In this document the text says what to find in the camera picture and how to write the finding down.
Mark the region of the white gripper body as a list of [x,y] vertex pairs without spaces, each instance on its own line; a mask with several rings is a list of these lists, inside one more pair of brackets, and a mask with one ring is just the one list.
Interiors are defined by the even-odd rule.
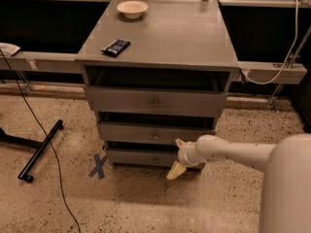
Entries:
[[206,158],[197,153],[196,142],[185,142],[178,150],[178,160],[186,167],[194,167],[207,162]]

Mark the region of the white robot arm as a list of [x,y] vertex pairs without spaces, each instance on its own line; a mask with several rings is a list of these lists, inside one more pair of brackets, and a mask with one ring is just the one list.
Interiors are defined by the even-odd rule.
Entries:
[[311,233],[311,134],[295,134],[277,144],[234,143],[213,135],[176,144],[178,159],[168,180],[211,160],[251,167],[263,173],[259,233]]

